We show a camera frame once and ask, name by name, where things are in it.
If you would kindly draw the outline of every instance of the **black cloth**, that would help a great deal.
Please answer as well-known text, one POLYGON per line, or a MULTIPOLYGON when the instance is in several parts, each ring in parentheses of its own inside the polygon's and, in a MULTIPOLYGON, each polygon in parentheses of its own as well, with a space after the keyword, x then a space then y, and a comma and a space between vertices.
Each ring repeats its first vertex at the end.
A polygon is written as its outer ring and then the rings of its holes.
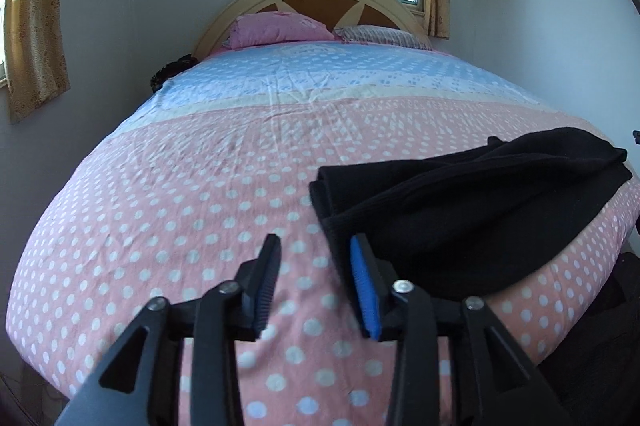
POLYGON ((584 316, 539 366, 575 426, 640 424, 640 259, 621 254, 584 316))
POLYGON ((350 238, 432 296, 505 289, 567 246, 631 178, 626 151, 577 128, 447 156, 321 167, 313 207, 352 303, 350 238))
POLYGON ((194 67, 198 64, 198 60, 191 56, 191 54, 187 54, 181 57, 177 61, 173 61, 171 63, 167 63, 162 69, 158 70, 151 78, 151 90, 153 93, 156 93, 158 90, 162 88, 162 85, 165 81, 174 78, 181 72, 185 70, 189 70, 191 67, 194 67))

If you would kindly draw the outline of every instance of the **folded black garment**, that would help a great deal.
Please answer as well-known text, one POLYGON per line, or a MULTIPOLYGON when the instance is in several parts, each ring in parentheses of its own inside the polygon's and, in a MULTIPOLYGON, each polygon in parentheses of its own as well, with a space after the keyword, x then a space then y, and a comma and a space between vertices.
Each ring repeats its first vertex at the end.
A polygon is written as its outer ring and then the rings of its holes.
POLYGON ((589 132, 558 128, 424 160, 321 167, 309 189, 352 303, 358 232, 402 278, 462 300, 554 258, 632 177, 625 160, 589 132))

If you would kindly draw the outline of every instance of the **cream headboard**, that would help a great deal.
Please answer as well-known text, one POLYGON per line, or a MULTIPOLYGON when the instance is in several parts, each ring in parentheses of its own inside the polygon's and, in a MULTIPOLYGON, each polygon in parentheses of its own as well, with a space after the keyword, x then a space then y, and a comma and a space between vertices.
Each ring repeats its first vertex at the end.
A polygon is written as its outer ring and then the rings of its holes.
POLYGON ((193 56, 204 59, 222 45, 229 28, 241 14, 289 11, 321 21, 329 30, 349 25, 378 25, 402 29, 418 36, 424 30, 398 0, 235 0, 223 10, 200 39, 193 56))

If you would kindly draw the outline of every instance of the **wrinkled sheet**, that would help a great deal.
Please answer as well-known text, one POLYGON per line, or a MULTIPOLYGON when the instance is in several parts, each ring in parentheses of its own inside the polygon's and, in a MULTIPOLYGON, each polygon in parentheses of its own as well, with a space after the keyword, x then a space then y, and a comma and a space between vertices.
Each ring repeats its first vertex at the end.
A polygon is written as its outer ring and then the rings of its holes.
MULTIPOLYGON (((219 54, 166 82, 79 165, 24 250, 7 331, 72 397, 149 298, 199 297, 276 232, 270 324, 258 342, 238 343, 246 423, 382 425, 395 345, 361 339, 308 182, 321 165, 425 158, 558 126, 600 135, 439 53, 323 42, 219 54)), ((639 211, 633 178, 552 262, 489 298, 534 361, 593 300, 639 211)), ((440 355, 447 423, 446 342, 440 355)), ((188 424, 186 399, 180 417, 188 424)))

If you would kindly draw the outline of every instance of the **blue gripper pad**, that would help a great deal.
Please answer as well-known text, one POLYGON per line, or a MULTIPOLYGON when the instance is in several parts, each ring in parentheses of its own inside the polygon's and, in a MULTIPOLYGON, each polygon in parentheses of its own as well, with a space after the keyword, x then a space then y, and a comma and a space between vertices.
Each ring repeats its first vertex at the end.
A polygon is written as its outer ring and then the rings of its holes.
POLYGON ((369 267, 364 258, 364 253, 355 236, 351 237, 351 274, 356 285, 360 313, 367 332, 375 340, 380 338, 382 324, 380 319, 380 305, 378 294, 374 288, 369 267))

